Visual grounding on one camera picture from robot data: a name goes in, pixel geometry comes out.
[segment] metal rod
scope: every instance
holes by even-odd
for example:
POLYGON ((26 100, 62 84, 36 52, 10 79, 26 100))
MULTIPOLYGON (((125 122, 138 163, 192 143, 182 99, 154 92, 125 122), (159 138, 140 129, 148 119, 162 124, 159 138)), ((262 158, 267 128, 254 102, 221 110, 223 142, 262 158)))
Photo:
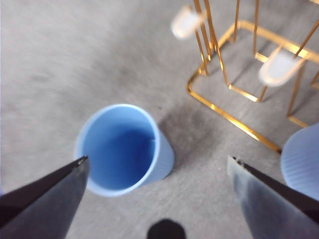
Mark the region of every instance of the metal rod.
POLYGON ((233 37, 234 41, 236 41, 236 38, 237 38, 237 22, 238 22, 238 13, 239 13, 239 2, 240 2, 240 0, 237 0, 235 26, 234 26, 234 37, 233 37))
MULTIPOLYGON (((199 33, 198 33, 197 29, 195 30, 195 35, 196 35, 196 39, 197 39, 197 42, 198 42, 198 47, 199 47, 199 50, 200 50, 201 60, 204 62, 204 59, 205 59, 204 58, 204 51, 203 51, 203 47, 202 47, 201 42, 200 42, 200 37, 199 37, 199 33)), ((205 74, 208 75, 206 64, 204 65, 204 71, 205 71, 205 74)))
POLYGON ((293 109, 293 106, 294 106, 294 103, 295 103, 295 100, 296 100, 296 96, 297 96, 298 89, 299 89, 299 86, 300 86, 301 78, 302 78, 303 73, 304 73, 304 69, 305 69, 305 64, 302 65, 302 67, 299 69, 299 72, 298 72, 298 75, 297 75, 297 78, 296 78, 296 82, 295 82, 295 86, 294 86, 294 89, 293 89, 293 94, 291 96, 289 107, 288 107, 287 117, 291 116, 291 111, 293 109))
POLYGON ((213 21, 211 18, 211 11, 210 11, 210 5, 209 0, 204 0, 206 13, 207 13, 207 22, 208 22, 208 28, 209 28, 209 36, 210 36, 210 48, 212 48, 213 45, 218 44, 217 40, 214 39, 214 28, 213 28, 213 21))
POLYGON ((259 0, 256 0, 256 6, 255 6, 255 27, 254 27, 254 49, 253 49, 254 56, 256 55, 258 14, 259 14, 259 0))
MULTIPOLYGON (((195 4, 196 12, 197 13, 202 13, 201 8, 200 8, 200 4, 199 4, 199 0, 194 0, 194 4, 195 4)), ((200 25, 200 30, 201 30, 201 34, 203 35, 203 39, 204 39, 204 43, 205 43, 208 59, 210 60, 210 56, 211 56, 210 46, 209 46, 207 32, 206 32, 206 27, 205 27, 204 23, 202 23, 200 25)))
POLYGON ((211 18, 211 12, 210 12, 209 1, 208 1, 208 0, 204 0, 204 2, 205 2, 205 8, 206 8, 206 11, 207 11, 207 16, 210 18, 210 21, 208 22, 208 24, 209 24, 210 38, 211 38, 211 41, 214 43, 214 44, 213 44, 214 50, 217 52, 217 55, 218 55, 218 58, 219 58, 220 68, 221 68, 221 70, 223 71, 225 83, 226 83, 227 87, 229 87, 230 84, 229 84, 227 72, 226 72, 226 69, 225 69, 225 65, 224 65, 224 62, 223 62, 223 58, 222 58, 221 53, 220 53, 220 49, 219 49, 219 47, 218 47, 218 41, 217 41, 217 37, 216 37, 216 34, 215 34, 215 30, 214 30, 214 25, 213 25, 213 22, 212 22, 212 18, 211 18))
POLYGON ((263 97, 264 97, 264 95, 265 95, 265 92, 266 92, 266 90, 267 90, 267 87, 268 87, 268 86, 264 86, 264 87, 263 87, 263 91, 262 91, 260 97, 258 98, 257 102, 261 102, 261 101, 263 100, 263 97))
POLYGON ((311 29, 311 31, 309 32, 308 36, 305 38, 304 42, 301 44, 301 46, 299 47, 299 50, 295 53, 295 57, 297 57, 299 55, 299 53, 301 52, 301 50, 303 49, 303 47, 306 45, 306 43, 308 42, 308 40, 310 39, 310 37, 312 36, 312 34, 315 32, 315 30, 317 29, 317 27, 319 26, 319 20, 315 23, 314 27, 311 29))
POLYGON ((311 85, 314 85, 317 82, 317 79, 319 78, 319 71, 315 75, 314 79, 311 81, 311 85))

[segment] blue ribbed container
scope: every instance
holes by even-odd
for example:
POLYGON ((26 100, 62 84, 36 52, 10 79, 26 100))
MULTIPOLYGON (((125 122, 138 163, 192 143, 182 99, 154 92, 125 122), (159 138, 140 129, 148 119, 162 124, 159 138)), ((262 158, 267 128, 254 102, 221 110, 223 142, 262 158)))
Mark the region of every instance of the blue ribbed container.
POLYGON ((88 155, 88 189, 105 197, 128 193, 166 177, 174 152, 143 109, 112 105, 92 115, 76 140, 74 159, 88 155))
POLYGON ((281 170, 289 187, 319 201, 319 123, 289 138, 281 155, 281 170))

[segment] gold wire frame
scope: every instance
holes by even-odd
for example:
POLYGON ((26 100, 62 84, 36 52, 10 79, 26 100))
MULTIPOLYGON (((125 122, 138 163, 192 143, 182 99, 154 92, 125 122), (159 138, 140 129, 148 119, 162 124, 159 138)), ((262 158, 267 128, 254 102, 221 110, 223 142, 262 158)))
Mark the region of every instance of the gold wire frame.
MULTIPOLYGON (((197 99, 198 101, 200 101, 204 105, 211 108, 213 111, 215 111, 218 114, 220 114, 221 116, 223 116, 225 119, 227 119, 233 125, 237 126, 242 131, 244 131, 245 133, 247 133, 248 135, 250 135, 251 137, 253 137, 257 141, 263 143, 265 146, 269 147, 271 150, 281 154, 282 150, 279 146, 275 145, 273 142, 271 142, 270 140, 268 140, 267 138, 265 138, 261 134, 257 133, 256 131, 251 129, 249 126, 245 125, 240 120, 233 117, 231 114, 224 111, 222 108, 218 107, 217 105, 215 105, 214 103, 212 103, 211 101, 209 101, 205 97, 201 96, 200 94, 198 94, 197 92, 195 92, 191 88, 191 86, 195 82, 197 76, 199 76, 199 75, 207 76, 208 75, 207 64, 211 61, 212 51, 215 51, 215 53, 217 53, 217 56, 219 58, 220 68, 223 72, 224 80, 225 80, 225 83, 226 83, 226 86, 228 87, 228 89, 234 90, 234 91, 240 93, 241 95, 252 100, 253 102, 261 102, 262 101, 263 96, 265 95, 265 92, 267 90, 267 85, 263 86, 259 96, 255 96, 255 95, 250 94, 250 93, 244 91, 243 89, 238 88, 235 85, 229 83, 227 71, 226 71, 226 68, 225 68, 225 65, 224 65, 224 62, 222 59, 220 48, 225 44, 226 41, 230 41, 232 43, 235 42, 236 37, 237 37, 237 31, 239 29, 245 29, 245 30, 248 30, 254 34, 253 54, 257 60, 259 60, 263 63, 265 63, 268 60, 268 57, 257 51, 257 49, 256 49, 257 36, 264 38, 265 40, 271 41, 271 42, 277 44, 278 46, 282 46, 282 48, 295 54, 295 57, 299 56, 299 57, 303 58, 305 61, 306 60, 311 61, 311 62, 314 62, 314 63, 319 65, 319 54, 304 47, 306 45, 306 43, 308 42, 309 38, 311 37, 311 35, 317 29, 317 27, 319 25, 319 21, 317 21, 317 23, 311 29, 310 33, 308 34, 308 36, 306 37, 304 42, 301 45, 298 45, 294 42, 291 42, 291 41, 285 39, 284 37, 282 37, 280 35, 275 34, 272 31, 269 31, 265 28, 262 28, 258 25, 259 0, 255 0, 255 1, 256 1, 255 22, 252 23, 252 22, 249 22, 246 20, 238 20, 240 0, 237 0, 235 22, 228 28, 228 30, 222 35, 222 37, 219 40, 217 40, 215 30, 213 27, 212 18, 211 18, 209 0, 204 0, 205 10, 207 12, 207 22, 208 22, 210 39, 208 39, 204 23, 200 26, 200 29, 201 29, 201 33, 203 36, 203 41, 204 41, 204 45, 206 48, 207 56, 206 57, 204 56, 204 51, 203 51, 202 44, 200 41, 199 32, 196 30, 195 35, 196 35, 199 50, 201 53, 202 64, 196 69, 196 71, 193 73, 193 75, 188 80, 187 91, 195 99, 197 99)), ((194 0, 194 5, 195 5, 195 9, 196 9, 197 13, 201 13, 202 10, 201 10, 199 0, 194 0)), ((294 117, 292 115, 292 109, 293 109, 294 102, 295 102, 295 99, 296 99, 296 96, 298 93, 298 89, 299 89, 299 85, 300 85, 300 81, 301 81, 304 69, 305 69, 305 65, 302 65, 302 67, 298 71, 295 86, 293 89, 293 94, 292 94, 292 97, 291 97, 291 100, 289 103, 289 107, 288 107, 288 112, 287 112, 288 119, 290 121, 298 124, 301 127, 306 127, 308 125, 306 123, 302 122, 301 120, 299 120, 298 118, 294 117)), ((319 78, 319 71, 317 72, 317 74, 315 75, 315 77, 311 83, 311 85, 316 89, 319 89, 318 78, 319 78)))

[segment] gray carpet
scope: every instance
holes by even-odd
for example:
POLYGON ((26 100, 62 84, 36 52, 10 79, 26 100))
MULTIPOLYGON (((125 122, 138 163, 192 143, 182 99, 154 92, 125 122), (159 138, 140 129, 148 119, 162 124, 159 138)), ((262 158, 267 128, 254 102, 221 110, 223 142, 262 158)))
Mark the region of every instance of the gray carpet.
MULTIPOLYGON (((37 0, 1 2, 1 186, 8 192, 67 164, 86 119, 114 103, 138 105, 158 122, 176 155, 165 179, 118 198, 84 195, 68 239, 145 238, 162 218, 180 222, 188 238, 247 239, 250 232, 226 175, 227 155, 283 182, 280 157, 189 96, 186 81, 200 63, 196 39, 178 41, 170 21, 175 1, 37 0)), ((216 33, 234 21, 236 2, 214 0, 216 33)), ((254 19, 254 1, 240 18, 254 19)), ((261 1, 260 24, 301 43, 319 15, 306 0, 261 1)), ((307 47, 319 51, 319 31, 307 47)), ((222 54, 231 81, 258 94, 261 63, 252 35, 240 31, 222 54)), ((259 40, 269 54, 276 46, 259 40)), ((319 94, 308 64, 296 116, 319 120, 319 94)), ((223 84, 217 60, 194 89, 278 145, 298 126, 285 118, 294 82, 252 103, 223 84)))

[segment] blue plastic cup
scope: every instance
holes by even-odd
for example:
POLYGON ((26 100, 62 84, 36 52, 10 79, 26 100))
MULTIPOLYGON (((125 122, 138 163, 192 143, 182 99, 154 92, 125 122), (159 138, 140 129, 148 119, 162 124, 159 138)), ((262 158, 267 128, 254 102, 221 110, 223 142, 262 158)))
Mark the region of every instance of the blue plastic cup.
POLYGON ((88 155, 88 189, 114 197, 166 177, 174 152, 143 109, 119 104, 92 115, 76 140, 74 159, 88 155))

